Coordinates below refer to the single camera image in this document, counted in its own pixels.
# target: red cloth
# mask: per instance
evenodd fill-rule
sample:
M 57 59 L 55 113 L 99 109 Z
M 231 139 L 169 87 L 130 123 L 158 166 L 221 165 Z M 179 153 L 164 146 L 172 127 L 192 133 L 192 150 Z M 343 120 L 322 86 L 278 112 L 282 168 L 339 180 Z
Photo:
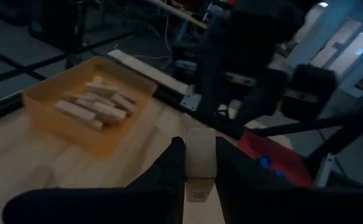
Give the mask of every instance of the red cloth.
M 239 149 L 252 159 L 268 156 L 271 159 L 271 170 L 280 170 L 286 179 L 298 187 L 314 187 L 314 181 L 308 174 L 300 154 L 270 139 L 252 133 L 245 133 L 239 141 Z

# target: wooden board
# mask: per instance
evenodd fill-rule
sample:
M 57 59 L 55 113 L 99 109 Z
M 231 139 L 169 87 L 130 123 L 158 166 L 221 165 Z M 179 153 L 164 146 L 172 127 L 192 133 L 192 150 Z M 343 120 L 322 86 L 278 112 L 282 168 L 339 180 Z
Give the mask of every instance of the wooden board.
M 151 78 L 159 82 L 162 82 L 161 77 L 161 74 L 151 73 Z M 174 80 L 173 84 L 177 88 L 183 83 Z M 247 125 L 263 127 L 257 122 Z M 0 119 L 0 213 L 3 204 L 16 194 L 50 187 L 52 183 L 68 188 L 126 187 L 151 166 L 170 144 L 172 137 L 180 136 L 185 140 L 187 128 L 201 127 L 205 126 L 152 99 L 118 149 L 107 158 L 97 159 L 61 139 L 30 130 L 25 110 L 17 110 Z M 284 136 L 277 136 L 274 140 L 290 147 Z M 35 173 L 42 172 L 39 171 L 42 166 L 54 173 L 46 175 L 46 181 L 51 184 L 46 185 L 45 180 L 34 178 Z M 215 186 L 206 203 L 185 200 L 184 223 L 224 223 Z
M 152 3 L 152 4 L 155 4 L 163 9 L 165 9 L 166 11 L 170 12 L 171 14 L 177 16 L 177 17 L 180 17 L 181 19 L 185 19 L 189 22 L 192 22 L 193 24 L 203 28 L 203 29 L 206 29 L 207 28 L 207 24 L 201 22 L 201 21 L 198 21 L 197 19 L 193 18 L 191 15 L 183 12 L 182 10 L 180 9 L 176 9 L 175 7 L 173 6 L 170 6 L 160 0 L 147 0 L 148 2 Z

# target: floor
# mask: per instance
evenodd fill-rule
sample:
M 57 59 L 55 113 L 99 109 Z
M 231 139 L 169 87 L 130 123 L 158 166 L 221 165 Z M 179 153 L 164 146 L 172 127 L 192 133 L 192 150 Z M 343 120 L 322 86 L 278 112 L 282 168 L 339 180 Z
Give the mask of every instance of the floor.
M 97 22 L 97 18 L 98 12 L 94 9 L 88 9 L 87 27 L 93 26 Z M 115 18 L 113 16 L 108 16 L 107 18 L 108 22 L 113 23 L 113 27 L 103 32 L 87 32 L 85 34 L 85 42 L 94 44 L 100 40 L 120 35 L 129 29 L 128 26 L 122 26 L 119 23 L 120 18 Z M 95 51 L 105 54 L 115 48 L 121 49 L 130 55 L 139 55 L 138 58 L 140 60 L 157 68 L 159 68 L 160 65 L 162 65 L 167 59 L 154 59 L 145 56 L 162 57 L 169 55 L 163 37 L 158 37 L 150 33 L 140 37 L 130 36 L 99 47 L 95 49 Z M 26 26 L 15 27 L 0 20 L 0 53 L 22 65 L 29 65 L 60 55 L 62 52 L 55 47 L 29 36 Z M 88 60 L 93 57 L 93 54 L 87 52 L 80 54 L 79 57 L 83 60 Z M 271 66 L 273 68 L 282 67 L 283 69 L 290 71 L 290 68 L 284 65 L 283 60 L 283 57 L 276 55 Z M 36 72 L 49 78 L 63 71 L 64 66 L 65 62 L 62 60 L 46 67 L 39 68 Z M 11 66 L 0 61 L 0 73 L 8 72 L 13 69 L 14 68 Z M 17 91 L 21 91 L 35 83 L 37 83 L 37 80 L 26 74 L 0 82 L 0 99 Z M 329 105 L 322 113 L 321 117 L 325 118 L 332 116 L 335 113 L 348 111 L 352 106 L 351 100 L 352 99 L 345 93 L 337 91 Z M 294 121 L 284 117 L 281 113 L 276 113 L 271 117 L 261 117 L 259 122 L 266 126 L 276 126 L 292 123 Z M 336 130 L 337 128 L 323 129 L 321 130 L 321 134 L 324 138 L 328 138 Z M 288 137 L 290 138 L 295 150 L 300 154 L 307 156 L 323 143 L 323 137 L 321 134 L 319 131 L 307 131 L 303 133 L 289 134 Z M 363 138 L 359 138 L 354 141 L 346 150 L 340 153 L 337 158 L 348 177 L 363 183 Z M 334 169 L 341 172 L 337 166 L 334 166 Z

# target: orange tray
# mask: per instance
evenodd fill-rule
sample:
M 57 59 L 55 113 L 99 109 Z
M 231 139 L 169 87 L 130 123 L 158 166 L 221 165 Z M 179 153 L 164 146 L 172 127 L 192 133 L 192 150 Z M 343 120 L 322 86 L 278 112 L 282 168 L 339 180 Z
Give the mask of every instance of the orange tray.
M 90 82 L 94 76 L 101 76 L 105 83 L 135 95 L 138 99 L 137 112 L 117 125 L 98 131 L 55 109 L 55 103 L 63 98 L 64 93 L 84 92 L 86 82 Z M 127 134 L 152 98 L 156 87 L 155 82 L 134 71 L 106 58 L 94 57 L 23 91 L 23 102 L 34 129 L 54 134 L 97 157 L 105 157 L 116 149 Z

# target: wooden tabletop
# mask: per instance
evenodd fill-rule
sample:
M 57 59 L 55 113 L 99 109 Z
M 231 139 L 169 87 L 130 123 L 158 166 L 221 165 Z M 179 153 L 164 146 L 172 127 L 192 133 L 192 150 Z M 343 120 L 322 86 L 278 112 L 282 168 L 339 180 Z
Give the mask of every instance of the wooden tabletop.
M 143 74 L 177 91 L 184 91 L 185 84 L 123 52 L 114 51 L 110 55 L 118 57 L 125 65 L 128 63 L 126 66 L 144 70 Z M 255 121 L 247 125 L 263 127 Z M 58 186 L 126 187 L 151 166 L 168 147 L 172 137 L 185 139 L 187 128 L 199 126 L 203 124 L 152 99 L 113 154 L 97 159 L 50 134 L 29 129 L 27 113 L 24 109 L 17 110 L 0 119 L 0 223 L 4 204 L 27 190 Z M 284 136 L 273 139 L 291 147 Z M 206 203 L 185 201 L 184 223 L 203 222 L 224 223 L 215 188 Z
M 177 17 L 180 17 L 181 19 L 185 19 L 201 28 L 204 28 L 206 29 L 207 28 L 207 24 L 201 22 L 201 21 L 198 21 L 197 19 L 193 18 L 191 15 L 189 15 L 188 13 L 180 10 L 180 9 L 176 9 L 175 7 L 173 6 L 170 6 L 168 4 L 166 4 L 165 2 L 162 2 L 160 0 L 146 0 L 150 3 L 153 3 L 163 9 L 165 9 L 166 11 L 170 12 L 171 14 L 177 16 Z

